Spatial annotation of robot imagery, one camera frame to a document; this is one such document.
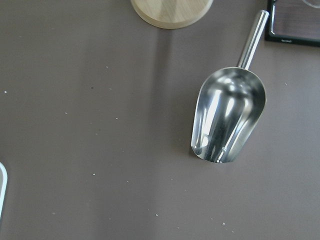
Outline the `metal ice scoop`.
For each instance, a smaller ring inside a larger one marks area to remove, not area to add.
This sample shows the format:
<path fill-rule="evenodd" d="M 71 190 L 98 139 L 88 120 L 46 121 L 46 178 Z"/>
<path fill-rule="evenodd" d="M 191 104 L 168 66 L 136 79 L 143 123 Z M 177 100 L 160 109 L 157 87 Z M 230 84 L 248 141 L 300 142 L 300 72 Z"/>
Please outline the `metal ice scoop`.
<path fill-rule="evenodd" d="M 202 160 L 233 162 L 262 115 L 266 91 L 250 65 L 269 16 L 257 13 L 237 65 L 213 72 L 199 90 L 190 147 Z"/>

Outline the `wooden mug tree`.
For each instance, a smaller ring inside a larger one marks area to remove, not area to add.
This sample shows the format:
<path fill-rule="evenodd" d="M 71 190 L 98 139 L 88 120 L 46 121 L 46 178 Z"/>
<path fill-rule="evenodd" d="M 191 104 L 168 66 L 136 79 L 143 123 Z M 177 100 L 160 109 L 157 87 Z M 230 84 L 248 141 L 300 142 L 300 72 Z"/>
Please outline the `wooden mug tree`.
<path fill-rule="evenodd" d="M 135 12 L 148 24 L 161 29 L 180 29 L 199 21 L 213 0 L 132 0 Z"/>

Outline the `cream rectangular tray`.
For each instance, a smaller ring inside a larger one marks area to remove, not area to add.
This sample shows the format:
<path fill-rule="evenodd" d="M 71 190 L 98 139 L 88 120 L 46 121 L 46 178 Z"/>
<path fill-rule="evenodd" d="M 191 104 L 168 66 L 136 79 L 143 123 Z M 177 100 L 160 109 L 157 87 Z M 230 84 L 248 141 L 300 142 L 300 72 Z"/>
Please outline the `cream rectangular tray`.
<path fill-rule="evenodd" d="M 7 183 L 8 183 L 8 173 L 3 163 L 0 162 L 0 214 L 1 215 L 4 207 Z"/>

